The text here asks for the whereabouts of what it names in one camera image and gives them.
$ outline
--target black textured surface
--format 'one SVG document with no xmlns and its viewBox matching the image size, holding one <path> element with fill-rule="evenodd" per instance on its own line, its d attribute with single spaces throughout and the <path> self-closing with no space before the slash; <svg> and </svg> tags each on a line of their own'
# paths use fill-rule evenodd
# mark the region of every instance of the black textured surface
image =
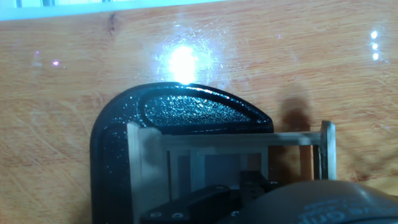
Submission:
<svg viewBox="0 0 398 224">
<path fill-rule="evenodd" d="M 397 223 L 398 199 L 357 183 L 316 180 L 264 194 L 244 207 L 229 224 L 352 224 L 365 220 L 373 220 L 367 223 L 374 224 Z"/>
<path fill-rule="evenodd" d="M 111 100 L 91 132 L 93 223 L 132 223 L 128 122 L 163 134 L 273 133 L 272 120 L 250 103 L 202 85 L 153 83 Z"/>
</svg>

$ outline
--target black rubber object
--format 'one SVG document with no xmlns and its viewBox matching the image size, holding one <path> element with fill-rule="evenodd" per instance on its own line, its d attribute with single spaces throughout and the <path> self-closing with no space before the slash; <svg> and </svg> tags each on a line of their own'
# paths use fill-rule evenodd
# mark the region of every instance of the black rubber object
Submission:
<svg viewBox="0 0 398 224">
<path fill-rule="evenodd" d="M 216 223 L 229 210 L 231 190 L 226 185 L 211 185 L 141 214 L 140 224 Z"/>
<path fill-rule="evenodd" d="M 352 182 L 300 182 L 264 194 L 227 223 L 393 224 L 398 223 L 398 199 Z"/>
<path fill-rule="evenodd" d="M 132 223 L 126 129 L 131 121 L 174 135 L 274 132 L 261 110 L 208 86 L 153 83 L 122 92 L 104 107 L 91 132 L 94 224 Z"/>
</svg>

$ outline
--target wooden table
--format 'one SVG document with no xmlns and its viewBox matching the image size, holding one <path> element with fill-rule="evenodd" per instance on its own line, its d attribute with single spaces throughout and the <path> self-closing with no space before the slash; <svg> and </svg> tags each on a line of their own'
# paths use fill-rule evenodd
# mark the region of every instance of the wooden table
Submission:
<svg viewBox="0 0 398 224">
<path fill-rule="evenodd" d="M 235 0 L 1 22 L 0 223 L 89 223 L 98 113 L 127 88 L 165 81 L 238 95 L 276 131 L 329 119 L 338 178 L 398 194 L 397 11 L 393 0 Z M 183 46 L 197 58 L 190 80 L 169 69 Z M 294 181 L 308 159 L 270 156 Z"/>
</svg>

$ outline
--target wooden surface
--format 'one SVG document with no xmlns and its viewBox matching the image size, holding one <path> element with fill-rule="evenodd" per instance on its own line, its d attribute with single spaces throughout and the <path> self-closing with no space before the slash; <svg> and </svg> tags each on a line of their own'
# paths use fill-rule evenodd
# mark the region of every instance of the wooden surface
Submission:
<svg viewBox="0 0 398 224">
<path fill-rule="evenodd" d="M 333 121 L 338 178 L 396 193 L 397 7 L 227 1 L 1 22 L 0 222 L 89 223 L 98 113 L 132 86 L 179 81 L 168 69 L 179 45 L 197 55 L 195 83 L 248 100 L 276 131 Z M 293 180 L 291 164 L 306 158 L 289 148 L 270 157 L 270 171 Z"/>
</svg>

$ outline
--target screw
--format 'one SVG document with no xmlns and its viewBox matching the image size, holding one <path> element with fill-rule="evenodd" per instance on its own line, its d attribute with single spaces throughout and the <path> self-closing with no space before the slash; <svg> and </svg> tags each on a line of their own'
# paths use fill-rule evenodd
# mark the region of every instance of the screw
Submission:
<svg viewBox="0 0 398 224">
<path fill-rule="evenodd" d="M 239 211 L 232 212 L 231 216 L 235 217 L 237 214 L 239 214 Z"/>
<path fill-rule="evenodd" d="M 174 213 L 172 215 L 172 218 L 182 218 L 182 217 L 184 217 L 184 215 L 182 215 L 182 213 Z"/>
<path fill-rule="evenodd" d="M 151 218 L 157 218 L 157 217 L 161 217 L 161 216 L 162 216 L 162 214 L 160 212 L 154 212 L 154 213 L 150 214 Z"/>
</svg>

